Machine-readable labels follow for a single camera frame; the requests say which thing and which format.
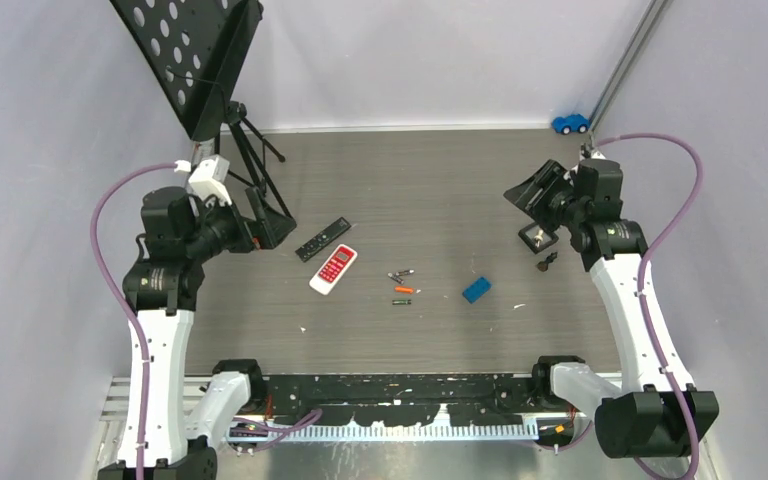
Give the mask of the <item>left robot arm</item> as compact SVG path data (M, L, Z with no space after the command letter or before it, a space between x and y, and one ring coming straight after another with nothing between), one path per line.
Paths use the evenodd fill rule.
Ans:
M134 347L126 428L116 460L101 479L214 479L216 448L239 412L267 403L268 389L253 359L219 361L192 411L184 407L185 356L195 320L203 265L224 251L273 248L295 222L246 195L255 216L241 215L215 194L193 196L164 187L143 199L139 256L117 290Z

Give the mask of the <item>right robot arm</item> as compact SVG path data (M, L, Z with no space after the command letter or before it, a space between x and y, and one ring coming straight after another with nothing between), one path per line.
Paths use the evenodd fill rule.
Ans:
M547 236L568 230L620 355L618 385L577 356L542 356L533 367L531 397L544 410L566 402L584 413L610 458L689 457L718 417L719 403L714 392L696 387L671 341L648 277L651 249L640 225L622 216L622 185L614 161L586 159L568 170L549 160L503 194Z

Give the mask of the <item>white red remote control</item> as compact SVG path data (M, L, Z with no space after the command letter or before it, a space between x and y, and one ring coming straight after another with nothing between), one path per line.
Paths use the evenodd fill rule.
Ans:
M338 245L321 265L308 285L317 293L327 296L357 260L358 253L346 244Z

